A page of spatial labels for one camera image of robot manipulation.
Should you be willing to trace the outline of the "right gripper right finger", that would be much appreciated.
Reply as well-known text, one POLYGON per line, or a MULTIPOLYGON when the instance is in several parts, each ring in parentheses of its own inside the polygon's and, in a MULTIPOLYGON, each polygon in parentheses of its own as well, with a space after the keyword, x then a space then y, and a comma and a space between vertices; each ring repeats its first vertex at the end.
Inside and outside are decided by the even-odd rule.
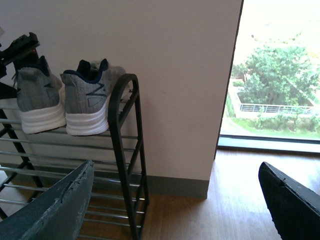
POLYGON ((320 196, 276 167, 263 162, 258 171, 262 193, 283 240, 320 238, 320 196))

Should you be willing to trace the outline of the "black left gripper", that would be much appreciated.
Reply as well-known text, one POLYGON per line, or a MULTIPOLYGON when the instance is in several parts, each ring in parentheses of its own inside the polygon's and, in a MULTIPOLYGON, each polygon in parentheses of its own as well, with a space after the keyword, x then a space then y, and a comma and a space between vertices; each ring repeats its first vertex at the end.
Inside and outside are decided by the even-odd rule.
POLYGON ((13 63, 15 70, 25 63, 37 62, 39 59, 36 47, 40 45, 35 33, 22 35, 15 39, 10 46, 0 52, 0 77, 7 75, 6 66, 13 63))

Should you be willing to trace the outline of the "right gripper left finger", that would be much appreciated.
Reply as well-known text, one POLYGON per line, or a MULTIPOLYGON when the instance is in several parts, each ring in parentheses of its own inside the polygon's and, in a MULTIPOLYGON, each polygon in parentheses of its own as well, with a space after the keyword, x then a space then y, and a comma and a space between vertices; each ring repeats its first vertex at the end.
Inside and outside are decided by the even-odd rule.
POLYGON ((91 198, 94 164, 86 161, 0 223, 2 240, 75 240, 91 198))

